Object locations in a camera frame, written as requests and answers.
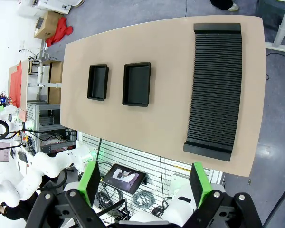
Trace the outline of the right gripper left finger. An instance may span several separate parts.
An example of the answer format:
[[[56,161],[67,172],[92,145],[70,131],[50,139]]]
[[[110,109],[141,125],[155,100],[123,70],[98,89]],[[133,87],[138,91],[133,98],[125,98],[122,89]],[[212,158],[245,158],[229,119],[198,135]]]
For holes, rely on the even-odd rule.
[[[103,228],[105,225],[92,209],[100,183],[98,163],[88,164],[79,185],[60,194],[43,191],[37,197],[26,223],[27,228],[61,228],[66,219],[75,227]]]

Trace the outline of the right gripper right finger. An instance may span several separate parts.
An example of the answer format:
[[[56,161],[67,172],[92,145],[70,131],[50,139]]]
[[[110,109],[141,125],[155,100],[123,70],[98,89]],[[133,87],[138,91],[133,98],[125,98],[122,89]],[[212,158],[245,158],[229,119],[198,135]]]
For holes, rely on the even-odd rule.
[[[261,228],[262,222],[251,196],[240,192],[233,197],[214,190],[200,162],[192,164],[190,186],[197,209],[185,228]]]

